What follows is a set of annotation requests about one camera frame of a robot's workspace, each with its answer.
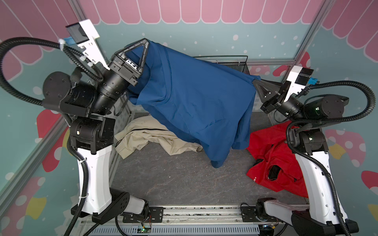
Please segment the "navy blue jacket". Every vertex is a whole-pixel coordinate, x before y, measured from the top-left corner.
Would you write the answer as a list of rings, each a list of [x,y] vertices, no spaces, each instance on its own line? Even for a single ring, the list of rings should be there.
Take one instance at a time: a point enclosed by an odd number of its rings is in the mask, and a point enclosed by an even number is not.
[[[130,102],[140,105],[178,138],[200,144],[214,168],[231,149],[246,149],[256,97],[249,75],[151,42]]]

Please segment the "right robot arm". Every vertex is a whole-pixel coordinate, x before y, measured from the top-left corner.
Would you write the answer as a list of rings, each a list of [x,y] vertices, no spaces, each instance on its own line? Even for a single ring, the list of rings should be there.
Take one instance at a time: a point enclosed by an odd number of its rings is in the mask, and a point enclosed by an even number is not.
[[[362,91],[367,107],[359,114],[344,117],[348,98],[326,94],[312,97],[308,104],[299,98],[313,89],[348,86]],[[257,208],[294,228],[300,236],[350,236],[359,231],[342,208],[329,167],[329,148],[323,127],[352,122],[366,117],[375,107],[375,95],[366,85],[355,81],[310,84],[309,80],[284,83],[255,80],[254,87],[265,113],[280,112],[290,120],[285,135],[303,173],[309,207],[293,207],[273,198],[259,199]]]

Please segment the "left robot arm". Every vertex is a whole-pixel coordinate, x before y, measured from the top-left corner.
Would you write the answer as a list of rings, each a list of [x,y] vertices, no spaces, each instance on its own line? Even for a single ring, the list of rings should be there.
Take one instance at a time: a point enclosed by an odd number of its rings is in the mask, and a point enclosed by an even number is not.
[[[109,113],[141,76],[148,48],[149,41],[142,39],[117,51],[101,72],[93,63],[84,65],[88,57],[64,46],[64,53],[76,64],[75,70],[70,75],[54,72],[43,84],[42,106],[65,117],[69,125],[67,149],[80,167],[81,191],[78,204],[71,209],[73,221],[91,216],[94,223],[102,225],[124,214],[138,221],[150,217],[146,200],[109,184],[116,122]]]

